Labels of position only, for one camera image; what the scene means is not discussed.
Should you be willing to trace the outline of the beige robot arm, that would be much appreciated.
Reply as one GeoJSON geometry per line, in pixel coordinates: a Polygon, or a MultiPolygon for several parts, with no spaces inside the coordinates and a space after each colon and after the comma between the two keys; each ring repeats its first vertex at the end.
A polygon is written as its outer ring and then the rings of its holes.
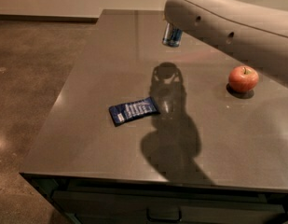
{"type": "Polygon", "coordinates": [[[288,11],[238,0],[167,0],[169,25],[288,86],[288,11]]]}

